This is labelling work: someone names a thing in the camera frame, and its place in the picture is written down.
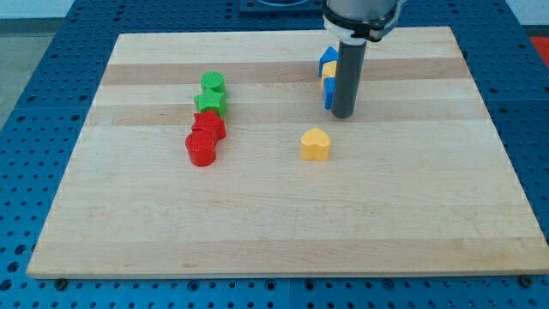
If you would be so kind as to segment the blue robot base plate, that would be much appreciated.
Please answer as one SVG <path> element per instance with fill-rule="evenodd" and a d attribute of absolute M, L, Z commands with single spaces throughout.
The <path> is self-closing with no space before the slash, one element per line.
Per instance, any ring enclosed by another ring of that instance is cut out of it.
<path fill-rule="evenodd" d="M 299 14 L 321 12 L 322 0 L 238 0 L 238 14 Z"/>

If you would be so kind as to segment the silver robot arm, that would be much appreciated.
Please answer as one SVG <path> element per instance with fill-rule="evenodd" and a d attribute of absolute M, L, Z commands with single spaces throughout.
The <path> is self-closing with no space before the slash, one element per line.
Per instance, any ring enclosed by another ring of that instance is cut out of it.
<path fill-rule="evenodd" d="M 326 30 L 347 45 L 379 42 L 396 26 L 406 0 L 324 0 Z"/>

